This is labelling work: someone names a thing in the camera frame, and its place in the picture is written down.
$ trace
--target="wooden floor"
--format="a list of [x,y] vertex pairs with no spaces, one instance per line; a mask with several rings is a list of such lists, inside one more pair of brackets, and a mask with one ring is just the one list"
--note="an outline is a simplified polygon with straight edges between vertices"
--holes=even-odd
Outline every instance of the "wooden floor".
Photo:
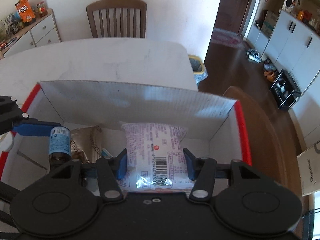
[[[298,136],[289,113],[278,109],[269,91],[271,83],[263,76],[263,64],[249,62],[245,50],[214,43],[209,45],[204,64],[208,77],[199,84],[199,91],[223,95],[229,86],[237,86],[252,96],[266,112],[280,140],[287,171],[292,172],[288,176],[290,189],[297,195],[301,195],[296,159],[296,156],[301,153]],[[303,200],[306,202],[304,203],[304,209],[306,209],[307,198]]]

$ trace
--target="barcode number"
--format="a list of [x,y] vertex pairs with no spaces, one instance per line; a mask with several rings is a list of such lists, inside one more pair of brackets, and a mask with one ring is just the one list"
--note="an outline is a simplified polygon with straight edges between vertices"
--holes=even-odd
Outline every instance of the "barcode number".
[[155,157],[156,162],[156,185],[166,186],[168,179],[168,165],[166,157]]
[[58,129],[52,131],[52,135],[57,134],[57,133],[61,133],[61,134],[69,136],[68,130],[63,129],[63,128],[58,128]]

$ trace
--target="white marble table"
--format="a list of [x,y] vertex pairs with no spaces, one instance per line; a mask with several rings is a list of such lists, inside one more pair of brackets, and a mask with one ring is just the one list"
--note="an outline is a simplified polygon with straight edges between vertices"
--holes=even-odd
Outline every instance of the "white marble table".
[[0,60],[0,94],[23,104],[37,82],[96,80],[197,90],[186,49],[134,38],[67,41]]

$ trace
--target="blue bottle label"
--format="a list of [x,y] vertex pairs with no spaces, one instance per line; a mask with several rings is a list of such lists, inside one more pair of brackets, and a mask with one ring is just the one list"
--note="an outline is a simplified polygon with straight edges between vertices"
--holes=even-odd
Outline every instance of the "blue bottle label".
[[50,132],[49,154],[56,152],[71,156],[70,131],[65,127],[55,127]]

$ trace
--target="red patterned rug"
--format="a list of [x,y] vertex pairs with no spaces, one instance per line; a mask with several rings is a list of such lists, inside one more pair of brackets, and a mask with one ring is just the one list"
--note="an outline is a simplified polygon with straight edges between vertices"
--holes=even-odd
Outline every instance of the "red patterned rug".
[[245,49],[244,42],[236,33],[214,28],[210,42],[224,46]]

